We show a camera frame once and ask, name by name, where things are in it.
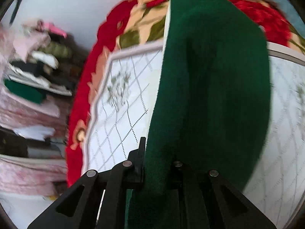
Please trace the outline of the cluttered clothes rack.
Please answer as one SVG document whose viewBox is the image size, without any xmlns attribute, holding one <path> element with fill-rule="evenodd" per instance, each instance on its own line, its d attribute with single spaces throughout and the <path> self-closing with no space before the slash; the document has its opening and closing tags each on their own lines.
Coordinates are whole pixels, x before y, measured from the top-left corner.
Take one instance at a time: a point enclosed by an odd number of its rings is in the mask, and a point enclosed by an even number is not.
<svg viewBox="0 0 305 229">
<path fill-rule="evenodd" d="M 53 196 L 66 184 L 68 119 L 80 69 L 42 23 L 1 28 L 1 191 Z"/>
</svg>

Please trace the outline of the red floral blanket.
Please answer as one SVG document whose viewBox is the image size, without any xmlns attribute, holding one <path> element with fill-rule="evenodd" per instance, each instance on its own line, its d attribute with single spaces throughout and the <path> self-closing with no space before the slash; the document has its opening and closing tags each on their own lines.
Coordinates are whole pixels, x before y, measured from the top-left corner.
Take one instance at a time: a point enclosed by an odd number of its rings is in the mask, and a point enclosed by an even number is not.
<svg viewBox="0 0 305 229">
<path fill-rule="evenodd" d="M 304 53 L 304 38 L 273 4 L 266 0 L 229 0 L 265 30 L 270 42 Z M 76 90 L 68 124 L 67 183 L 81 175 L 82 143 L 90 118 L 89 109 L 98 92 L 105 64 L 113 51 L 162 38 L 169 0 L 124 0 L 100 25 Z"/>
</svg>

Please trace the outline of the green red varsity jacket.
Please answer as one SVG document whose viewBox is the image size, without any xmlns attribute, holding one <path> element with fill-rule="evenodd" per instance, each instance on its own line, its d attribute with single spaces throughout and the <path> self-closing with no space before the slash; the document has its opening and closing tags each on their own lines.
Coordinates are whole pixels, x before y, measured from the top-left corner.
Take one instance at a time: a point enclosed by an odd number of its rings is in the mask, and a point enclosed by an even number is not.
<svg viewBox="0 0 305 229">
<path fill-rule="evenodd" d="M 144 184 L 127 228 L 169 228 L 173 167 L 217 170 L 243 193 L 269 123 L 270 66 L 262 30 L 228 0 L 170 0 Z"/>
</svg>

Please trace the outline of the white diamond pattern mat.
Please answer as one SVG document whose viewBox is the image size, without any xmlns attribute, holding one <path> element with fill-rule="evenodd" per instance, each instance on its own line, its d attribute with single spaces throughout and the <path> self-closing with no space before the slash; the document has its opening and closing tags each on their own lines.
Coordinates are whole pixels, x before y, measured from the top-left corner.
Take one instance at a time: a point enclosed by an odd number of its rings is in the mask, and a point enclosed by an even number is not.
<svg viewBox="0 0 305 229">
<path fill-rule="evenodd" d="M 161 40 L 105 53 L 105 75 L 91 103 L 82 172 L 126 160 L 148 135 L 162 68 Z M 261 158 L 244 194 L 277 228 L 304 212 L 304 55 L 268 43 L 271 105 Z"/>
</svg>

